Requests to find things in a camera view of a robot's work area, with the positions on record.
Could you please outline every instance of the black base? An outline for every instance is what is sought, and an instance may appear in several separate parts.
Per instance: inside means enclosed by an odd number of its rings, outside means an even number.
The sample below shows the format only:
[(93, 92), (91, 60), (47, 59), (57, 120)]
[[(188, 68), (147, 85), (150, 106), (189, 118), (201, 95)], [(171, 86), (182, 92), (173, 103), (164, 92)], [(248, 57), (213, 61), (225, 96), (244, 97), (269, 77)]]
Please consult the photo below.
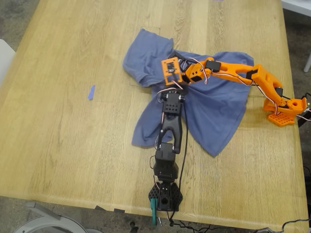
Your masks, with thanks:
[[(156, 184), (159, 187), (161, 187), (161, 185), (163, 185), (163, 183), (160, 184), (159, 182), (157, 182)], [(170, 197), (170, 201), (168, 202), (167, 207), (165, 207), (167, 200), (165, 200), (165, 198), (163, 198), (163, 196), (160, 197), (160, 192), (159, 192), (159, 189), (156, 185), (154, 185), (153, 188), (151, 189), (151, 191), (149, 192), (148, 198), (149, 198), (149, 200), (152, 198), (157, 199), (157, 203), (158, 203), (157, 204), (157, 210), (158, 211), (178, 211), (179, 210), (179, 204), (183, 200), (183, 195), (181, 194), (177, 184), (172, 183), (171, 184), (171, 197)]]

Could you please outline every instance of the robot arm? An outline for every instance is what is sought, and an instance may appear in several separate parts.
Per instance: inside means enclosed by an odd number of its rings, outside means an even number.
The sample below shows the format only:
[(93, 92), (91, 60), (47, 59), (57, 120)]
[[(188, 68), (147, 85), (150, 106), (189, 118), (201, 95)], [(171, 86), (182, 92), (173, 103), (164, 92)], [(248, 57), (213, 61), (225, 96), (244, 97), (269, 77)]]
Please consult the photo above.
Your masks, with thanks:
[(273, 74), (264, 70), (260, 64), (255, 66), (231, 64), (214, 61), (212, 57), (204, 61), (196, 61), (174, 52), (169, 59), (162, 61), (162, 69), (166, 86), (174, 85), (174, 82), (169, 80), (172, 74), (178, 76), (175, 81), (179, 83), (191, 84), (205, 79), (207, 84), (207, 79), (213, 75), (244, 85), (255, 85), (266, 97), (263, 109), (274, 112), (268, 116), (268, 119), (278, 126), (294, 124), (296, 115), (309, 109), (306, 97), (284, 99), (281, 82)]

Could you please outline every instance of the white chair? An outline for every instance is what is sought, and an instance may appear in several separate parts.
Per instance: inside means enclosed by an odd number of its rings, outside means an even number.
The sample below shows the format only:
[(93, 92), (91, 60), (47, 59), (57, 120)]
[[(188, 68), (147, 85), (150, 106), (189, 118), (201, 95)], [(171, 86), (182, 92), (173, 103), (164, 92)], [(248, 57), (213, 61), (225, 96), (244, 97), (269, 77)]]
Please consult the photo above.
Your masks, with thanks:
[[(311, 0), (282, 0), (284, 9), (311, 17)], [(311, 67), (311, 53), (307, 60), (304, 72), (308, 72)]]
[(0, 40), (0, 85), (14, 55), (14, 50), (4, 40)]

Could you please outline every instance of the wooden table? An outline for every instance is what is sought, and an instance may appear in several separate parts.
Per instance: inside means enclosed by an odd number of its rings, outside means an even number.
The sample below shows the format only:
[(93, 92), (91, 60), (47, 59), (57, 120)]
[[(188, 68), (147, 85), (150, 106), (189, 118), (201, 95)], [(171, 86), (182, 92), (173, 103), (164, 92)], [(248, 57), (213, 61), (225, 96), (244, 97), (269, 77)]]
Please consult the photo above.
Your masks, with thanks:
[[(0, 195), (151, 215), (155, 151), (131, 145), (150, 89), (121, 66), (141, 27), (178, 50), (246, 52), (294, 96), (277, 0), (41, 0), (0, 88)], [(190, 137), (176, 219), (280, 231), (307, 218), (298, 128), (267, 121), (263, 100), (252, 87), (216, 158)]]

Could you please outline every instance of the blue cloth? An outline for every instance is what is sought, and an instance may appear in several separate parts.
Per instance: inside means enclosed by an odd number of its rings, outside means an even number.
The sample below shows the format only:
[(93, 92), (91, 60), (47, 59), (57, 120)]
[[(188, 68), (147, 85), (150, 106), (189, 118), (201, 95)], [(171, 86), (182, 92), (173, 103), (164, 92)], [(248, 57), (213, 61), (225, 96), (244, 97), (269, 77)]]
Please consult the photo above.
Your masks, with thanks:
[[(153, 146), (159, 134), (162, 104), (156, 101), (156, 93), (165, 85), (160, 61), (167, 59), (172, 51), (173, 39), (141, 29), (125, 55), (124, 70), (141, 86), (151, 86), (152, 90), (152, 99), (134, 129), (133, 145)], [(177, 52), (199, 61), (207, 58), (207, 55)], [(213, 58), (253, 65), (253, 58), (242, 52), (219, 52)], [(245, 112), (248, 92), (249, 86), (212, 76), (207, 85), (204, 81), (189, 85), (185, 100), (189, 132), (210, 155), (219, 154), (233, 136)], [(171, 138), (172, 134), (166, 133), (163, 141)]]

